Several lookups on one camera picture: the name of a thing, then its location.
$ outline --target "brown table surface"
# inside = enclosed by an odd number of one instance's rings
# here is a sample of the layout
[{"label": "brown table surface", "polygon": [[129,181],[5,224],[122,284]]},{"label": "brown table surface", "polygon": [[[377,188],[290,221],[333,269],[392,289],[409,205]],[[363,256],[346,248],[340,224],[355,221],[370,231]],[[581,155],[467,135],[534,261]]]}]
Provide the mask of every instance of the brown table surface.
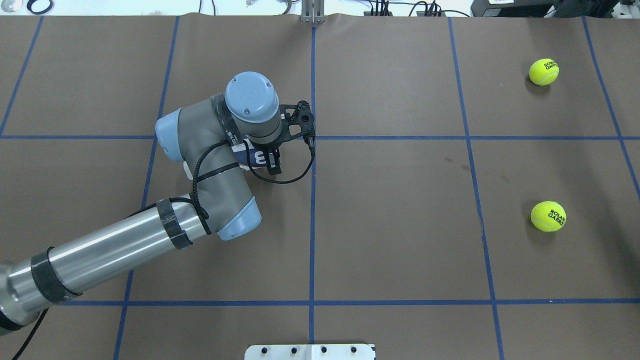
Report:
[{"label": "brown table surface", "polygon": [[[0,18],[0,258],[190,189],[158,116],[254,70],[316,113],[317,162],[246,176],[262,225],[52,307],[23,359],[640,358],[637,20]],[[552,58],[558,80],[529,65]],[[283,146],[285,173],[308,161]],[[567,211],[557,233],[533,205]],[[0,338],[9,358],[31,327]]]}]

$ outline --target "black box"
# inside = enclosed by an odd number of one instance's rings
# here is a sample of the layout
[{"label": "black box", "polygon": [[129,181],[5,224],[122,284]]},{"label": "black box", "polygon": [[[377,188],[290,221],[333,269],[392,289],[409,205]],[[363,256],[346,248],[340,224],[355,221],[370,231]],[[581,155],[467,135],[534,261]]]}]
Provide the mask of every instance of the black box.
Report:
[{"label": "black box", "polygon": [[471,12],[476,17],[544,17],[554,4],[553,0],[474,0]]}]

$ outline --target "light blue cap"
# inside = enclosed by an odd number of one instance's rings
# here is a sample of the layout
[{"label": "light blue cap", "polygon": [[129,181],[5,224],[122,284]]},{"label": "light blue cap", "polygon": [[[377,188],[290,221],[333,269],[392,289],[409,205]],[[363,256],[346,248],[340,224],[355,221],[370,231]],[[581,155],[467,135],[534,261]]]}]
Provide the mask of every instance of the light blue cap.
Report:
[{"label": "light blue cap", "polygon": [[178,117],[180,110],[167,114],[156,122],[156,137],[162,150],[172,161],[184,161],[178,143]]},{"label": "light blue cap", "polygon": [[253,71],[241,72],[229,81],[225,100],[235,117],[253,124],[273,118],[280,104],[269,79]]},{"label": "light blue cap", "polygon": [[261,221],[262,215],[254,196],[227,225],[218,231],[218,236],[224,241],[233,240],[258,227]]}]

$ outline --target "yellow tennis ball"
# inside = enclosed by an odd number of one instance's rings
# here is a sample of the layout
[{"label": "yellow tennis ball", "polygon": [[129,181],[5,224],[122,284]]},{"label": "yellow tennis ball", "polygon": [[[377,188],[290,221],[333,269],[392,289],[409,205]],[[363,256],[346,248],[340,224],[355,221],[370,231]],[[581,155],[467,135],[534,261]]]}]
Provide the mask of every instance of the yellow tennis ball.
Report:
[{"label": "yellow tennis ball", "polygon": [[536,85],[549,85],[558,77],[560,68],[551,59],[540,59],[529,68],[529,79]]},{"label": "yellow tennis ball", "polygon": [[555,201],[543,201],[531,210],[531,222],[546,233],[558,231],[566,222],[566,213]]}]

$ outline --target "metal tube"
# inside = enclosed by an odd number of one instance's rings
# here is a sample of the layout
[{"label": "metal tube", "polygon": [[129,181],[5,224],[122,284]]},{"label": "metal tube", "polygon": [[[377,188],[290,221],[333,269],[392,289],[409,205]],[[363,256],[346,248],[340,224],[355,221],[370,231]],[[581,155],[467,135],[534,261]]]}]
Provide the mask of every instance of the metal tube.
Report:
[{"label": "metal tube", "polygon": [[[192,242],[207,235],[191,204],[173,202],[172,206]],[[52,249],[49,261],[64,286],[81,293],[175,249],[153,208]],[[4,284],[0,286],[0,310],[15,323],[27,325],[34,314],[52,304],[36,287],[30,260],[12,266],[7,273],[6,282],[0,279]],[[10,304],[5,306],[3,299],[11,299]]]}]

